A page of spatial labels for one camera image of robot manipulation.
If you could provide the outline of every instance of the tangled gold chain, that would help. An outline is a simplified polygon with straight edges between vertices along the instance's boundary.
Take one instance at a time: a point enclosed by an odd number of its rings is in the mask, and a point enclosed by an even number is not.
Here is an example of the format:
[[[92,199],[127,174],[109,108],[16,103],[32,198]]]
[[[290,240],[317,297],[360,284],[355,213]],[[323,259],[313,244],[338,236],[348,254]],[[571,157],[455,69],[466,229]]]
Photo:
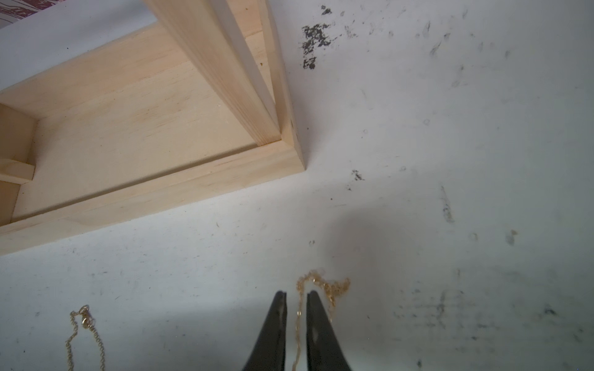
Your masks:
[[[101,365],[99,368],[101,369],[101,371],[105,371],[105,349],[103,348],[103,341],[101,341],[101,338],[97,333],[97,329],[95,328],[95,320],[91,316],[91,312],[89,312],[88,305],[83,306],[78,312],[70,312],[70,323],[72,323],[74,332],[72,333],[72,335],[70,335],[68,340],[66,340],[66,352],[68,353],[68,371],[74,371],[74,361],[72,360],[72,345],[70,343],[72,342],[72,339],[74,339],[74,337],[78,334],[78,324],[76,323],[75,319],[77,315],[80,315],[83,318],[83,320],[81,321],[83,328],[89,329],[89,331],[91,331],[91,333],[93,334],[93,337],[95,338],[95,341],[99,346],[99,352],[101,353]]]
[[[293,371],[296,370],[297,364],[299,363],[299,356],[301,355],[301,337],[299,336],[299,330],[301,327],[301,312],[303,310],[303,296],[305,294],[305,283],[312,281],[314,285],[324,290],[324,294],[330,302],[330,308],[328,310],[330,314],[330,322],[332,321],[332,313],[336,308],[336,298],[343,296],[350,286],[350,279],[346,278],[342,282],[328,282],[322,278],[322,276],[316,271],[309,271],[305,276],[300,277],[297,280],[297,292],[299,293],[299,308],[297,309],[297,320],[295,321],[295,340],[297,341],[297,356],[295,362],[293,362]]]

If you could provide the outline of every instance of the wooden box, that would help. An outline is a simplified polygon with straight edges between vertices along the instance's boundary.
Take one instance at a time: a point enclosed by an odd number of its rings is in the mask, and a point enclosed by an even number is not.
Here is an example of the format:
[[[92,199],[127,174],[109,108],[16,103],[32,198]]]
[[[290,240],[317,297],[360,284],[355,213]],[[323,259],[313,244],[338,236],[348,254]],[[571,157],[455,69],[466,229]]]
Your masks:
[[[267,0],[158,23],[0,91],[0,254],[304,170]]]

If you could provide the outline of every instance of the light wood plank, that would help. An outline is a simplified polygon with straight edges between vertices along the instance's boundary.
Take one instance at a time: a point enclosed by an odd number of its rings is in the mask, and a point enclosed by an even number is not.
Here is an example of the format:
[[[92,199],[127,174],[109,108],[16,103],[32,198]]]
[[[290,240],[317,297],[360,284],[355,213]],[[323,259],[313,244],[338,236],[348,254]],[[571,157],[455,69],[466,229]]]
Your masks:
[[[284,141],[0,227],[0,255],[75,236],[303,171]]]
[[[229,5],[244,37],[262,31],[255,0]],[[41,119],[186,61],[177,42],[154,23],[0,91],[0,103]]]
[[[27,162],[37,120],[0,104],[0,158]],[[0,226],[10,223],[20,185],[0,181]]]
[[[293,112],[293,103],[289,91],[289,83],[285,71],[285,62],[280,49],[279,35],[276,29],[276,23],[270,9],[268,0],[258,0],[260,10],[260,20],[264,34],[264,44],[266,46],[267,61],[270,68],[270,77],[274,91],[274,101],[276,103],[276,112],[279,117],[280,132],[282,139],[295,148],[301,162],[305,166],[299,136],[295,128],[295,113]]]
[[[35,167],[24,162],[0,158],[0,180],[14,184],[25,184],[33,180]]]
[[[280,139],[273,99],[226,1],[144,0],[258,145]]]
[[[40,120],[12,220],[255,146],[186,61]]]

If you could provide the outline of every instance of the white work surface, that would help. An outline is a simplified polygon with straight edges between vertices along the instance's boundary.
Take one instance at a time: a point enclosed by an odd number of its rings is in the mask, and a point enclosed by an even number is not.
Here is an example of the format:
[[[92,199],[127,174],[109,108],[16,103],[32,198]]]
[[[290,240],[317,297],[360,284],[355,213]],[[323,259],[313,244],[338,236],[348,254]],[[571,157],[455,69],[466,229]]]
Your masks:
[[[0,369],[64,370],[89,304],[108,371],[240,370],[277,290],[290,369],[311,269],[353,371],[591,369],[594,4],[271,3],[307,171],[0,257]]]

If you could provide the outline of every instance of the black pliers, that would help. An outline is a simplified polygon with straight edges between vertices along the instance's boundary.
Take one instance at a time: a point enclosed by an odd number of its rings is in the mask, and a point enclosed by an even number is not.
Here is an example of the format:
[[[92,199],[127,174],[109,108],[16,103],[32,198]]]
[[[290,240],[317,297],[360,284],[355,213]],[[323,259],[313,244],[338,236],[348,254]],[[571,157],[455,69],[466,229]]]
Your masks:
[[[274,295],[268,315],[244,371],[284,371],[287,329],[287,294]],[[326,315],[320,296],[307,294],[307,369],[350,371]]]

